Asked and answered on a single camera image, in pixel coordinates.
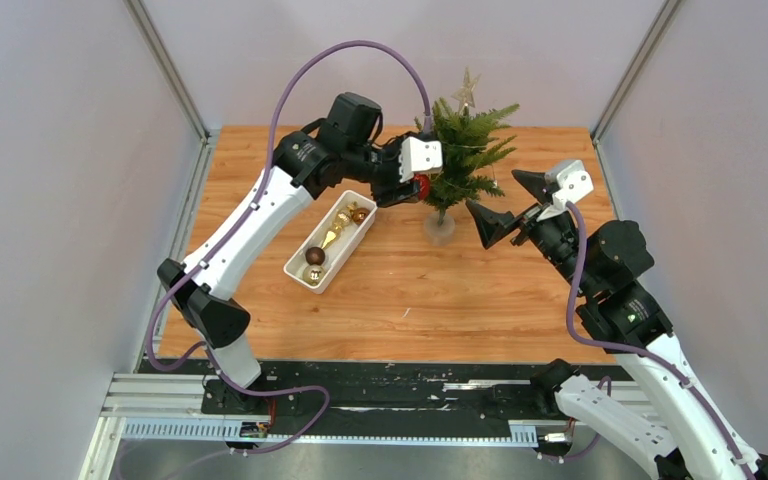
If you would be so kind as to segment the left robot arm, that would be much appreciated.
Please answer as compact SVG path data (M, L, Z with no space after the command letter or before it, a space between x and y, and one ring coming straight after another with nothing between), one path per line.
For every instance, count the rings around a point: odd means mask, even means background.
M157 276L171 302L205 343L211 362L239 412L257 412L266 388L246 330L250 313L233 295L275 236L321 194L349 179L366 183L376 206L425 199L432 173L442 169L442 146L426 119L382 146L375 140L383 113L356 93L339 94L324 118L284 136L257 183L217 231L182 261L164 260Z

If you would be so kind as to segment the dark brown ball ornament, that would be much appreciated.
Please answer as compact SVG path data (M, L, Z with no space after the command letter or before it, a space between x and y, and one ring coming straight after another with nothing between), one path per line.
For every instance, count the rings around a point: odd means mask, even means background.
M323 265L327 260L327 255L323 248L311 246L305 250L304 258L309 265Z

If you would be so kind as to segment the silver star ornament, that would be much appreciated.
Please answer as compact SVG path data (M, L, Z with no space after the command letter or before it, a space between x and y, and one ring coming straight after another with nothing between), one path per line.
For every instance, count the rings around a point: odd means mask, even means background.
M466 112L475 108L474 90L481 78L481 75L473 75L468 67L464 69L463 79L458 89L451 95L451 98L457 104L459 112Z

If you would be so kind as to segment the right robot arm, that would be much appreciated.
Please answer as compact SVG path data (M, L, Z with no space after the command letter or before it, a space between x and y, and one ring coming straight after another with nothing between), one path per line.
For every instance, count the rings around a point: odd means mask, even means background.
M768 455L721 414L695 374L672 323L641 285L654 260L639 225L612 220L589 231L578 203L593 189L580 161L546 173L517 170L534 204L520 214L469 201L484 247L531 243L568 281L566 328L578 343L612 355L656 412L649 420L563 360L532 380L531 403L591 427L653 479L768 479Z

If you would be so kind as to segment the red glitter ball ornament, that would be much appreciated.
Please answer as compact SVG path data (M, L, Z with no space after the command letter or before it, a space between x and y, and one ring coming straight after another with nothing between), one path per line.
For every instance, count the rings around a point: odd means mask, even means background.
M431 193L431 180L425 174L416 174L414 180L419 187L417 197L420 201L424 201Z

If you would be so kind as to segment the small green christmas tree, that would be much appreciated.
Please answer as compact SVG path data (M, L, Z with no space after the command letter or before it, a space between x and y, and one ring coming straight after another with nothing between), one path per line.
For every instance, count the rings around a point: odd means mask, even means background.
M430 193L423 201L433 209L426 217L424 232L433 246L450 243L455 219L449 211L484 196L503 197L495 177L495 165L516 150L512 136L497 132L509 127L508 119L520 110L517 103L500 109L473 112L467 106L452 106L440 98L432 106L433 133L442 145L442 171L430 176Z

